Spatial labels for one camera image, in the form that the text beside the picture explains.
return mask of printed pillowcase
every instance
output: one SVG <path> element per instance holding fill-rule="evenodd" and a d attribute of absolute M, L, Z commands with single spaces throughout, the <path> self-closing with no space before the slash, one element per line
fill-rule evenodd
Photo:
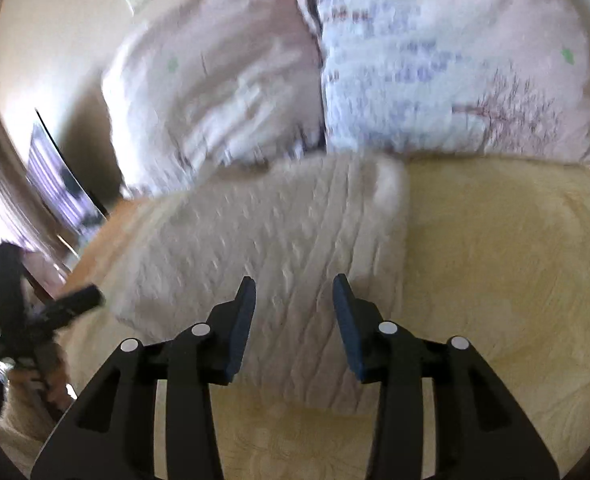
<path fill-rule="evenodd" d="M 305 3 L 187 0 L 124 42 L 102 82 L 124 194 L 318 145 L 321 59 Z"/>
<path fill-rule="evenodd" d="M 590 44 L 567 0 L 316 0 L 328 148 L 590 163 Z"/>

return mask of tree print on pillow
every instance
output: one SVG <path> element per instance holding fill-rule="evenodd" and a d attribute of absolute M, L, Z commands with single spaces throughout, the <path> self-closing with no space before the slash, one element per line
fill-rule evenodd
<path fill-rule="evenodd" d="M 537 91 L 531 79 L 522 80 L 512 64 L 508 73 L 496 70 L 475 104 L 454 104 L 452 111 L 486 121 L 479 153 L 545 156 L 559 141 L 555 100 Z"/>

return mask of white circle marker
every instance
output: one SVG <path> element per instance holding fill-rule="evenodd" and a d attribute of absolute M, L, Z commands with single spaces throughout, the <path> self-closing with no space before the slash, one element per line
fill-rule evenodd
<path fill-rule="evenodd" d="M 198 337 L 207 335 L 211 331 L 211 327 L 208 326 L 206 323 L 198 323 L 191 329 L 191 333 L 193 335 L 197 335 Z"/>
<path fill-rule="evenodd" d="M 466 350 L 470 346 L 470 341 L 460 335 L 455 336 L 450 340 L 450 344 L 457 350 Z"/>
<path fill-rule="evenodd" d="M 377 328 L 379 328 L 379 331 L 382 334 L 391 335 L 397 332 L 397 325 L 392 321 L 382 321 L 381 323 L 379 323 L 379 326 Z"/>
<path fill-rule="evenodd" d="M 137 339 L 125 339 L 120 345 L 122 352 L 132 352 L 138 346 Z"/>

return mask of yellow bed sheet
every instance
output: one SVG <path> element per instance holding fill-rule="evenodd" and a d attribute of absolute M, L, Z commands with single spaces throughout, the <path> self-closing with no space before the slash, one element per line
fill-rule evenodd
<path fill-rule="evenodd" d="M 568 471 L 590 445 L 590 171 L 478 159 L 414 162 L 409 173 L 405 309 L 395 320 L 424 338 L 470 338 Z M 123 204 L 68 286 L 109 272 L 154 205 Z M 130 335 L 107 309 L 76 323 L 62 339 L 74 385 L 106 357 L 82 365 L 81 348 Z M 374 414 L 306 410 L 236 383 L 212 390 L 226 478 L 364 478 Z"/>

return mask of beige wall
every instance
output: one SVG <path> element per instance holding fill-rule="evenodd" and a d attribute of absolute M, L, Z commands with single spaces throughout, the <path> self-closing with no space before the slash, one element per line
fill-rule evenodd
<path fill-rule="evenodd" d="M 151 0 L 135 18 L 124 0 L 2 1 L 0 116 L 22 160 L 37 108 L 83 186 L 115 196 L 102 71 L 130 30 L 179 1 Z"/>

